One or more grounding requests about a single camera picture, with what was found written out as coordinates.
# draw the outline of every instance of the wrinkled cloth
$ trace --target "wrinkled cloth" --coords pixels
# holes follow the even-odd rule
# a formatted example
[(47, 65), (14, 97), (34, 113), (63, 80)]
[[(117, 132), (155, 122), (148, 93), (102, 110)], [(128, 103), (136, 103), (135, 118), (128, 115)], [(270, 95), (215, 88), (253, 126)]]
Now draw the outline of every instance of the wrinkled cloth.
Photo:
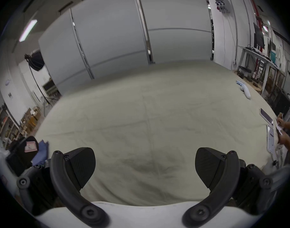
[(43, 165), (48, 158), (49, 142), (41, 140), (38, 143), (38, 152), (32, 159), (32, 165)]
[(248, 84), (212, 61), (150, 65), (93, 80), (62, 97), (36, 138), (49, 157), (79, 147), (94, 150), (94, 174), (80, 191), (89, 201), (155, 206), (198, 201), (209, 194), (195, 170), (198, 148), (237, 151), (259, 168), (267, 152), (263, 108)]

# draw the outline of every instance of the red pipe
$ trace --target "red pipe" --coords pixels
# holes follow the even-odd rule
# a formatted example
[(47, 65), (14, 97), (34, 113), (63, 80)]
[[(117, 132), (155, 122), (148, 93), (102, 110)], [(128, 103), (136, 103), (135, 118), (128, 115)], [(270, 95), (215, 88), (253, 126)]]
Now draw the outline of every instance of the red pipe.
[[(256, 11), (256, 16), (257, 17), (260, 17), (259, 16), (259, 12), (258, 12), (258, 9), (257, 9), (257, 6), (256, 6), (256, 4), (255, 4), (255, 1), (254, 0), (251, 0), (251, 2), (252, 2), (252, 4), (253, 4), (253, 8), (254, 8), (254, 10)], [(259, 29), (262, 31), (262, 25), (261, 25), (261, 21), (260, 20), (258, 20), (258, 25), (259, 25)]]
[[(257, 9), (257, 6), (256, 6), (256, 4), (255, 4), (255, 1), (254, 1), (254, 0), (251, 0), (251, 2), (252, 2), (252, 4), (253, 4), (253, 8), (254, 8), (254, 10), (256, 11), (256, 16), (257, 16), (257, 17), (260, 17), (260, 16), (259, 16), (258, 9)], [(261, 21), (260, 21), (260, 20), (258, 20), (258, 25), (259, 25), (259, 29), (262, 31), (262, 28), (261, 28)], [(256, 65), (255, 65), (255, 69), (254, 69), (254, 71), (257, 71), (257, 69), (258, 69), (258, 59), (256, 59)]]

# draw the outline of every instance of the tablet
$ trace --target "tablet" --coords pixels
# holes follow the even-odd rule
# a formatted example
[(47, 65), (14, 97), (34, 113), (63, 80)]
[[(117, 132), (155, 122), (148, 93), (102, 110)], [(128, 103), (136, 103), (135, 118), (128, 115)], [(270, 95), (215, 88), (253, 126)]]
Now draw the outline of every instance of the tablet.
[(267, 121), (267, 123), (270, 126), (273, 126), (273, 119), (261, 108), (259, 114), (263, 117), (264, 120)]

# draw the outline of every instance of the ceiling light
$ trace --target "ceiling light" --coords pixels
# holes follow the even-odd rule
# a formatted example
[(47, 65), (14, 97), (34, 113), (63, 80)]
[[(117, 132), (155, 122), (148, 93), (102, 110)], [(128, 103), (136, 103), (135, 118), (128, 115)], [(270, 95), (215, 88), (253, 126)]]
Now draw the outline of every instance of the ceiling light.
[(30, 33), (30, 31), (33, 29), (34, 25), (37, 23), (37, 20), (31, 20), (31, 22), (29, 23), (29, 25), (26, 27), (26, 29), (24, 30), (24, 32), (22, 33), (21, 37), (19, 38), (19, 42), (22, 42), (26, 39), (26, 37), (28, 36), (28, 34)]

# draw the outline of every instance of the ceiling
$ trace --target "ceiling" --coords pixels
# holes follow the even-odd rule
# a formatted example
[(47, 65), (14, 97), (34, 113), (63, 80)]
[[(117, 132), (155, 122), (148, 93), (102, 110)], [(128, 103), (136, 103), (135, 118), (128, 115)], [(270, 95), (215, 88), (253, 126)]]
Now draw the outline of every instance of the ceiling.
[[(28, 39), (32, 38), (31, 34), (44, 32), (49, 25), (51, 25), (52, 22), (61, 15), (61, 13), (64, 13), (67, 9), (75, 6), (82, 0), (33, 0), (33, 2), (27, 7), (30, 1), (32, 0), (25, 0), (16, 10), (15, 14), (13, 14), (6, 30), (4, 31), (3, 38), (8, 40), (18, 40), (29, 21), (36, 19), (36, 25), (25, 40), (25, 42), (27, 42)], [(71, 4), (59, 12), (59, 10), (68, 3)]]

